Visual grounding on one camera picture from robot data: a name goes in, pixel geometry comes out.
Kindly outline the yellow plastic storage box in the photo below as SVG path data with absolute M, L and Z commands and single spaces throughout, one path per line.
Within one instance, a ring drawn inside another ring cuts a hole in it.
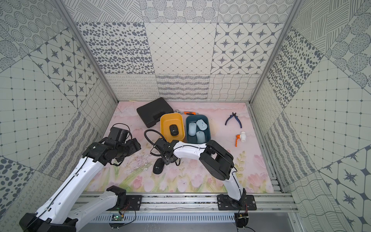
M 173 135 L 171 133 L 171 126 L 176 126 L 178 134 Z M 170 143 L 173 140 L 183 141 L 185 138 L 185 129 L 183 123 L 183 117 L 179 113 L 165 114 L 160 118 L 160 133 L 165 137 L 165 139 Z

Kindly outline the black right controller box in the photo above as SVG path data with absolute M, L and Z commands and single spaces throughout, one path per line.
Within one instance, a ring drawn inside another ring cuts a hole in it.
M 237 228 L 244 228 L 249 222 L 248 213 L 235 213 L 235 224 Z

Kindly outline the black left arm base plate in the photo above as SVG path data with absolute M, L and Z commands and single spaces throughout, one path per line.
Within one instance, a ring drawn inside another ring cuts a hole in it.
M 125 195 L 117 200 L 116 209 L 118 211 L 139 211 L 142 204 L 143 195 Z

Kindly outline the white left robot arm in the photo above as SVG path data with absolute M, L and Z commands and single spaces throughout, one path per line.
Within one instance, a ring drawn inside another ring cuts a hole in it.
M 107 164 L 119 166 L 141 145 L 130 131 L 112 127 L 107 137 L 89 145 L 81 160 L 59 189 L 35 213 L 26 213 L 19 225 L 24 232 L 78 232 L 107 210 L 121 211 L 130 205 L 126 190 L 109 187 L 98 199 L 72 210 L 81 193 Z

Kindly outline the white orange plastic valve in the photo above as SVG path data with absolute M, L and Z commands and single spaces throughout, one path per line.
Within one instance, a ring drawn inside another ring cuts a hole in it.
M 247 136 L 246 132 L 242 131 L 240 134 L 236 135 L 236 140 L 235 140 L 235 146 L 238 146 L 238 141 L 241 141 L 242 143 L 246 142 Z

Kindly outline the large light blue mouse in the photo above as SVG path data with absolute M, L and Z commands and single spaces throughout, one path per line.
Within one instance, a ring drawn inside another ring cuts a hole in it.
M 208 124 L 202 119 L 197 120 L 196 125 L 201 131 L 205 131 L 208 129 Z

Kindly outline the black mouse blue mice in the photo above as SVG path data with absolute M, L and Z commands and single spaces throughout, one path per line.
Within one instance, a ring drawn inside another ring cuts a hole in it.
M 179 135 L 179 129 L 176 124 L 172 124 L 169 126 L 170 134 L 171 136 L 178 136 Z

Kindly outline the aluminium front rail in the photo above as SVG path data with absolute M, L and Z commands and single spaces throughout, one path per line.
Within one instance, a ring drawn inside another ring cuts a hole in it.
M 217 200 L 218 193 L 145 193 L 128 192 L 127 195 L 140 195 L 139 213 L 212 213 L 222 205 Z M 297 205 L 289 193 L 253 193 L 256 210 L 243 206 L 240 210 L 230 207 L 228 212 L 248 213 L 298 213 Z

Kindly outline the black plastic tool case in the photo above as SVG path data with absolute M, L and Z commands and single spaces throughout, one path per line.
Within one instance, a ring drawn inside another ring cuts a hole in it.
M 147 128 L 155 126 L 163 115 L 173 112 L 173 108 L 162 97 L 137 108 L 137 113 Z

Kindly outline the green circuit board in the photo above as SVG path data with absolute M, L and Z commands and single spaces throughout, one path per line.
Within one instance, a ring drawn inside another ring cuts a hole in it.
M 125 222 L 123 220 L 124 218 L 121 215 L 113 215 L 111 218 L 111 221 L 109 223 L 109 226 L 112 229 L 119 229 L 120 227 L 124 226 Z

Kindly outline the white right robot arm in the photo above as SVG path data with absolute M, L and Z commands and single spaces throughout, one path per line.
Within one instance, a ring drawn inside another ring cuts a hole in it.
M 214 178 L 222 181 L 231 199 L 239 201 L 242 198 L 243 187 L 237 180 L 233 156 L 216 141 L 188 144 L 177 140 L 169 143 L 159 138 L 153 144 L 153 148 L 159 152 L 166 165 L 178 159 L 200 161 Z

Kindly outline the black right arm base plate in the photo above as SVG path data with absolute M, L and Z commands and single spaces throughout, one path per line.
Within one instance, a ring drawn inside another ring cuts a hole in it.
M 226 194 L 217 195 L 217 206 L 219 211 L 251 211 L 257 210 L 256 201 L 253 195 L 242 195 L 240 200 L 234 200 Z

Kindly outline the teal plastic storage box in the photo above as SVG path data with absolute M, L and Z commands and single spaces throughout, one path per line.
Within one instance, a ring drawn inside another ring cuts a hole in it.
M 195 136 L 189 136 L 188 135 L 188 124 L 190 122 L 195 122 L 199 119 L 202 119 L 204 120 L 207 124 L 208 124 L 208 129 L 207 130 L 204 130 L 203 132 L 205 133 L 205 137 L 206 137 L 206 143 L 209 142 L 211 140 L 211 131 L 210 131 L 210 125 L 209 125 L 209 120 L 208 118 L 205 116 L 205 115 L 191 115 L 191 116 L 188 116 L 185 120 L 185 127 L 186 127 L 186 140 L 188 143 L 191 143 L 191 144 L 197 144 L 197 138 L 196 138 L 196 135 Z

